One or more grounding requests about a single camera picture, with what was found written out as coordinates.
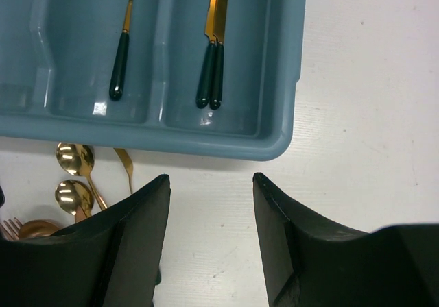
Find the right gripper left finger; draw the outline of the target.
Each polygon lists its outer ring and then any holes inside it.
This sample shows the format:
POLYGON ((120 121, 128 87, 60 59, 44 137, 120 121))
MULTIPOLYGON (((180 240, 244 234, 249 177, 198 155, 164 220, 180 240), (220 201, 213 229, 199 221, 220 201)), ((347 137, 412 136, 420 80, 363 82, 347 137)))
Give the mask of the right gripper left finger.
POLYGON ((151 306, 170 205, 160 175, 51 236, 1 241, 2 306, 151 306))

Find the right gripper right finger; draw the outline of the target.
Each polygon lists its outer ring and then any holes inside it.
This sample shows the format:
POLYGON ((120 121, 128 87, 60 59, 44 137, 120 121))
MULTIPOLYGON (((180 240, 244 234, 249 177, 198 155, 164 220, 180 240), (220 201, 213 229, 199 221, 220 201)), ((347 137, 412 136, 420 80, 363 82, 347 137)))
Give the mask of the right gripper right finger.
POLYGON ((253 177, 271 306, 437 306, 438 225, 367 233, 336 223, 253 177))

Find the gold knife green handle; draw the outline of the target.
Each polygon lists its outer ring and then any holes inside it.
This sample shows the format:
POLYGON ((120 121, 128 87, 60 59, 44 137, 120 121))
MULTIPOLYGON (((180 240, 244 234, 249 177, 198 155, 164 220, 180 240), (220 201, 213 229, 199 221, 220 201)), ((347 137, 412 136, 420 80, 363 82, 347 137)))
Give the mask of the gold knife green handle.
POLYGON ((224 39, 228 0, 215 0, 213 35, 216 38, 215 68, 211 85, 210 108, 216 110, 222 103, 224 72, 224 39))
POLYGON ((215 68, 215 52, 217 46, 217 38, 215 37, 213 32, 216 8, 217 0, 210 0, 204 30, 204 34, 209 38, 209 43, 204 55, 198 90, 195 99, 196 106, 200 109, 205 108, 209 104, 210 100, 211 82, 215 68))

